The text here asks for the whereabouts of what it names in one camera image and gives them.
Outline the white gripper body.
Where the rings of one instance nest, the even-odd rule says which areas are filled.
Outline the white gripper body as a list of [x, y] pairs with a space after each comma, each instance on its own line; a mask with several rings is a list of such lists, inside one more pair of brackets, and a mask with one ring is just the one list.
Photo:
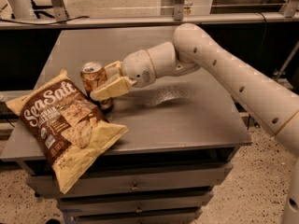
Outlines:
[[135, 83], [134, 86], [137, 88], [146, 87], [156, 80], [150, 56], [145, 50], [128, 55], [122, 61], [122, 72]]

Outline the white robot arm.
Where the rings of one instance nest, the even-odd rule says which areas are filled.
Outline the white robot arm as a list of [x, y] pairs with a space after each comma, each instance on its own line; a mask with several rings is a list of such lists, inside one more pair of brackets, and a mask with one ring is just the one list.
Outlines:
[[299, 95], [223, 49], [202, 28], [181, 24], [170, 42], [139, 50], [105, 67], [107, 80], [91, 92], [94, 101], [122, 96], [160, 77], [204, 68], [275, 139], [297, 158], [281, 224], [299, 222]]

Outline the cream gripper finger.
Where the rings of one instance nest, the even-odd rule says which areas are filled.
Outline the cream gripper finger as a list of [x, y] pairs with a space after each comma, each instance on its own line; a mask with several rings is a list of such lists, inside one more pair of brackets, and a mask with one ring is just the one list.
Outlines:
[[105, 67], [107, 79], [115, 80], [122, 77], [122, 66], [120, 61], [108, 64]]
[[104, 84], [93, 90], [90, 93], [90, 97], [94, 101], [104, 101], [109, 98], [119, 97], [128, 93], [135, 84], [136, 81], [130, 79], [128, 76], [113, 76]]

